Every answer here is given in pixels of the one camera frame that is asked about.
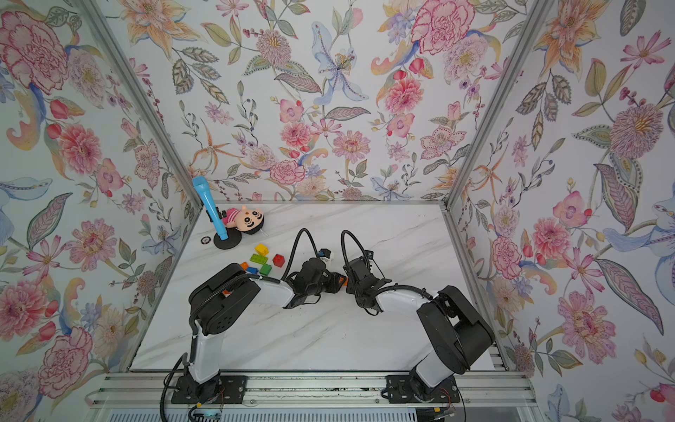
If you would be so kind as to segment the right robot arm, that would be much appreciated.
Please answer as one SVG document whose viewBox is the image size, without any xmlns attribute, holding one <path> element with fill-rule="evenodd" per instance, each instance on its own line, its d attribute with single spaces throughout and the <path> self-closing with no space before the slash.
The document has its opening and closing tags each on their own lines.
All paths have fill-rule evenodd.
<svg viewBox="0 0 675 422">
<path fill-rule="evenodd" d="M 371 316 L 397 313 L 419 319 L 432 351 L 411 369 L 404 390 L 427 401 L 445 381 L 463 375 L 495 343 L 495 334 L 455 286 L 436 293 L 378 279 L 366 258 L 344 265 L 347 292 Z"/>
</svg>

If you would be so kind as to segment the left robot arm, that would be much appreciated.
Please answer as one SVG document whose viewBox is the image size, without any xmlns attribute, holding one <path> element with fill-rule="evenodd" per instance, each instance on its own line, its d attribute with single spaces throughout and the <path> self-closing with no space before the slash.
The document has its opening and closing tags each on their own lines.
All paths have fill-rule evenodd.
<svg viewBox="0 0 675 422">
<path fill-rule="evenodd" d="M 253 274 L 237 263 L 224 267 L 189 296 L 188 323 L 192 331 L 186 361 L 189 376 L 203 385 L 219 375 L 224 333 L 251 304 L 293 309 L 313 296 L 335 294 L 345 283 L 346 276 L 329 271 L 321 258 L 310 258 L 300 271 L 282 279 Z"/>
</svg>

